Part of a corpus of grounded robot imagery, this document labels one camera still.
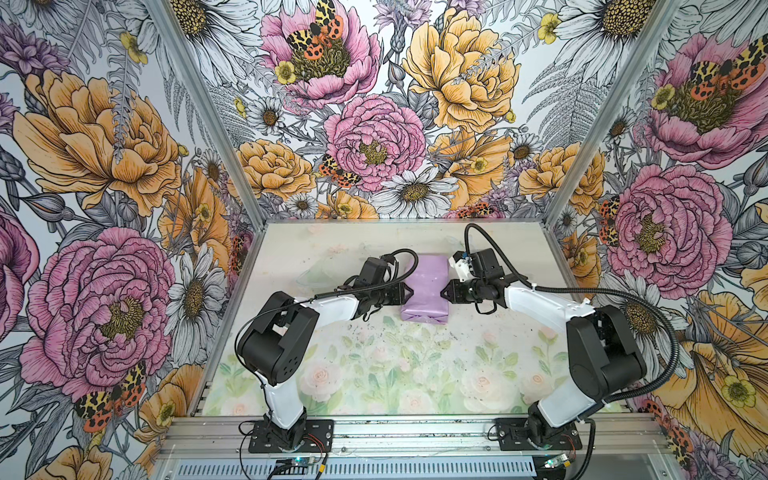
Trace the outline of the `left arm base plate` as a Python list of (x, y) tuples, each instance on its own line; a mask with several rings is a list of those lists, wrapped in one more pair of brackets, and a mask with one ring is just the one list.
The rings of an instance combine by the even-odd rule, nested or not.
[(335, 422), (300, 419), (290, 429), (268, 420), (258, 420), (249, 434), (251, 454), (327, 453), (332, 449)]

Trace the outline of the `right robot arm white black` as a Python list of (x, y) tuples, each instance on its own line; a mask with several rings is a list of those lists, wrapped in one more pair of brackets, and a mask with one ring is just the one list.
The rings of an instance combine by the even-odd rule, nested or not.
[(646, 375), (646, 362), (619, 308), (577, 303), (542, 286), (527, 286), (523, 277), (503, 271), (491, 249), (456, 252), (448, 264), (457, 277), (441, 291), (445, 300), (491, 301), (491, 313), (506, 308), (525, 314), (567, 340), (568, 377), (528, 411), (525, 435), (532, 446), (553, 445), (575, 421), (601, 410), (610, 395)]

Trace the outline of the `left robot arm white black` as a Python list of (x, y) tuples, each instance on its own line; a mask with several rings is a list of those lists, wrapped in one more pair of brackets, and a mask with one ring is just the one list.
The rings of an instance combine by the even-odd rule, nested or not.
[(247, 434), (251, 453), (297, 452), (310, 441), (322, 452), (330, 449), (334, 422), (310, 421), (298, 393), (296, 372), (313, 334), (337, 322), (366, 321), (384, 306), (405, 305), (414, 294), (406, 280), (418, 265), (418, 255), (406, 248), (369, 257), (358, 274), (331, 291), (307, 299), (274, 292), (241, 327), (234, 352), (258, 379), (267, 407)]

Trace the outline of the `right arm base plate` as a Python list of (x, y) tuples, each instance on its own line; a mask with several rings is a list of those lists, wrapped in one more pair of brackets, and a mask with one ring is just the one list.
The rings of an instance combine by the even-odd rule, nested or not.
[(533, 417), (497, 418), (489, 429), (488, 438), (496, 440), (502, 451), (577, 451), (583, 448), (574, 422), (551, 427)]

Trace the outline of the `pink wrapping paper sheet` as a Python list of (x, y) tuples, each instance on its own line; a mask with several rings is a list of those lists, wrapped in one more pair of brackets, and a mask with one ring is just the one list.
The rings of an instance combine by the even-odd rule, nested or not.
[(413, 295), (401, 307), (403, 321), (444, 325), (449, 319), (450, 303), (441, 296), (449, 283), (448, 258), (443, 255), (420, 255), (415, 272), (405, 284)]

